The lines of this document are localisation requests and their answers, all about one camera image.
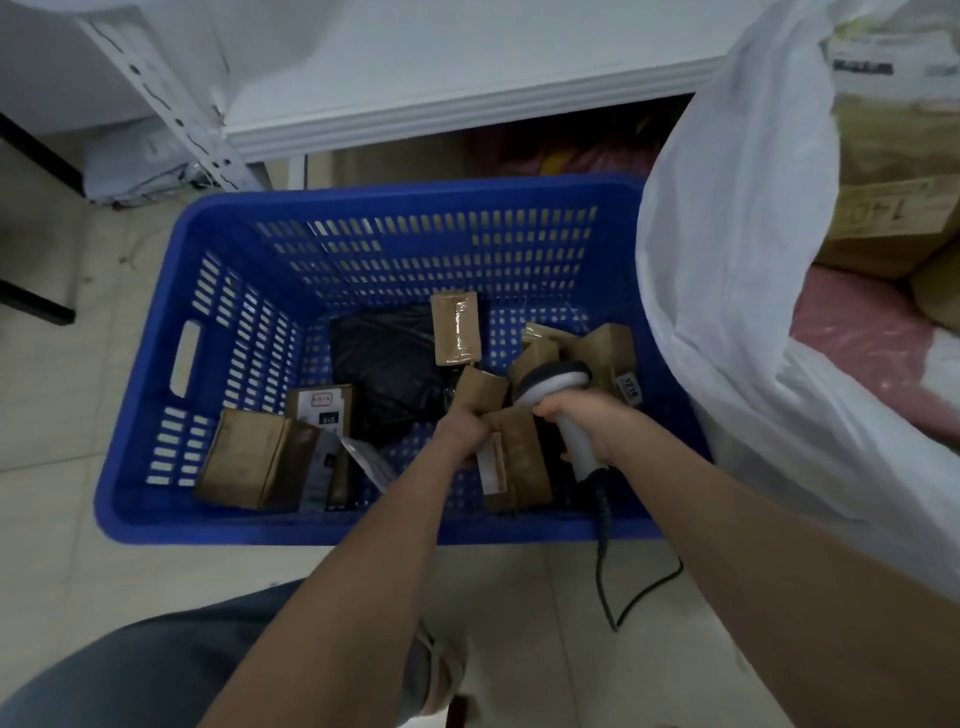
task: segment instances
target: tiled floor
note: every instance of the tiled floor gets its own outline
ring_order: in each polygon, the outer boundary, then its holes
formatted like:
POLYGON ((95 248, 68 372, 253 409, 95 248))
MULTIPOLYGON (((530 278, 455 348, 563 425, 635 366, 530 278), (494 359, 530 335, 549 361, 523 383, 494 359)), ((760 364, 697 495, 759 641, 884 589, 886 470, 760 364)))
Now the tiled floor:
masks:
MULTIPOLYGON (((0 147, 0 278, 72 298, 79 314, 55 328, 0 308, 0 697, 111 629, 304 576, 326 554, 120 546, 92 519, 169 231, 189 199, 93 208, 0 147)), ((673 567, 663 542, 616 543, 612 601, 673 567)), ((592 570, 589 544, 441 549, 426 618, 468 651, 471 724, 789 725, 688 577, 613 635, 592 570)))

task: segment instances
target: black plastic package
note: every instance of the black plastic package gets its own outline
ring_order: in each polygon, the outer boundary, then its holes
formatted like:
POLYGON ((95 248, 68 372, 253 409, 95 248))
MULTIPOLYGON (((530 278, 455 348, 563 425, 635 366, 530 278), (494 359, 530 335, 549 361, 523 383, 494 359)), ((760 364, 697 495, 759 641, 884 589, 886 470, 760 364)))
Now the black plastic package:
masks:
POLYGON ((438 367, 429 303, 350 314, 330 322, 335 384, 353 384, 353 437, 386 445, 413 423, 435 423, 463 367, 438 367))

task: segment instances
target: pink package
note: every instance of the pink package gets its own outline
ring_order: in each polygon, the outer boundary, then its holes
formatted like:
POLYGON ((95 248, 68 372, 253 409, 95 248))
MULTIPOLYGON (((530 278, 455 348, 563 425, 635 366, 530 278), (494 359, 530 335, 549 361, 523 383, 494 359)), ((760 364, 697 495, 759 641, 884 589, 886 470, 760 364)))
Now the pink package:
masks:
POLYGON ((790 335, 907 422, 960 444, 960 337, 935 326, 896 286, 815 265, 790 335))

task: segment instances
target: white plastic bag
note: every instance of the white plastic bag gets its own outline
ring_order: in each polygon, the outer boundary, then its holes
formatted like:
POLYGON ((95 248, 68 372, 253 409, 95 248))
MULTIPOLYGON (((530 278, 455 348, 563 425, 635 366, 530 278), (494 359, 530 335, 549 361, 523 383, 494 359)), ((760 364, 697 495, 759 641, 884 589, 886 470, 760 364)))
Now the white plastic bag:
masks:
POLYGON ((640 293, 674 376, 747 446, 735 474, 774 497, 784 483, 812 494, 836 532, 855 524, 841 535, 891 546, 888 562, 956 596, 926 571, 935 560, 960 583, 960 457, 788 335, 838 191, 821 42, 851 16, 850 3, 781 0, 697 93, 644 190, 640 293))

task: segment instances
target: black table leg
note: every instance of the black table leg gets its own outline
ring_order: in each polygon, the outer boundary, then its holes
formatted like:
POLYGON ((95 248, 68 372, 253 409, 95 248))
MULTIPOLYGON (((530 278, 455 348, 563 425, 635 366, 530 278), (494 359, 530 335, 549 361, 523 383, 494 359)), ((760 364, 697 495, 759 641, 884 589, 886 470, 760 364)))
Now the black table leg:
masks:
POLYGON ((0 303, 61 327, 72 324, 77 319, 77 312, 72 308, 54 303, 5 280, 0 280, 0 303))
POLYGON ((5 139, 14 149, 84 197, 84 175, 80 170, 51 152, 27 130, 14 124, 2 113, 0 113, 0 139, 5 139))

